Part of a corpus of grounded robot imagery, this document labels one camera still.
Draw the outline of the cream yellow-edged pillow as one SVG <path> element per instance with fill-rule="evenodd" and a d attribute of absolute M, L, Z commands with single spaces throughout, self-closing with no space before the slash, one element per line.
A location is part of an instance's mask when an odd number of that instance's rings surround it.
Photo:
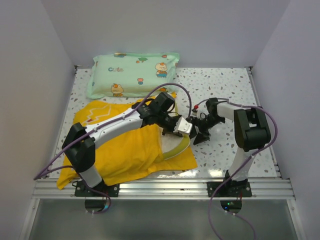
<path fill-rule="evenodd" d="M 190 138 L 186 134 L 179 132 L 165 133 L 161 128 L 160 145 L 164 160 L 169 160 L 181 154 L 190 145 Z"/>

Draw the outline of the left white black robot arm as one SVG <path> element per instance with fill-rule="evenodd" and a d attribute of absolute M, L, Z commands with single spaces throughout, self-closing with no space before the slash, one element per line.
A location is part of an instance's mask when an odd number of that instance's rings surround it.
<path fill-rule="evenodd" d="M 184 118 L 171 115 L 175 100 L 167 93 L 144 99 L 123 113 L 100 123 L 82 126 L 75 123 L 69 130 L 62 149 L 72 168 L 92 196 L 107 196 L 107 185 L 95 167 L 96 149 L 104 143 L 132 130 L 158 125 L 169 133 L 178 133 Z"/>

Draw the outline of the yellow pillowcase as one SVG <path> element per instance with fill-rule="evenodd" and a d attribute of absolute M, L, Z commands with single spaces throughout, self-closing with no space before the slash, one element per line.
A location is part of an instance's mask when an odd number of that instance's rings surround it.
<path fill-rule="evenodd" d="M 73 124 L 92 125 L 121 114 L 133 103 L 108 103 L 93 100 L 75 113 Z M 115 185 L 147 177 L 159 171 L 188 171 L 198 167 L 189 146 L 179 155 L 164 160 L 161 130 L 156 125 L 131 130 L 100 146 L 95 152 L 98 173 L 107 185 Z M 71 168 L 63 168 L 56 186 L 62 190 L 78 177 Z"/>

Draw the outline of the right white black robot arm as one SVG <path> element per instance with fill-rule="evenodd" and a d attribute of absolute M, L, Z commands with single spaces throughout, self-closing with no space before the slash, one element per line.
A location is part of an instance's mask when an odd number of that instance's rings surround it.
<path fill-rule="evenodd" d="M 225 172 L 223 181 L 207 182 L 207 193 L 212 197 L 251 197 L 248 174 L 254 157 L 269 147 L 272 136 L 266 113 L 261 107 L 244 106 L 229 102 L 225 98 L 205 100 L 207 114 L 198 114 L 199 105 L 192 109 L 194 116 L 187 121 L 192 124 L 190 138 L 194 145 L 210 140 L 209 130 L 230 120 L 234 124 L 234 139 L 237 145 L 234 160 Z"/>

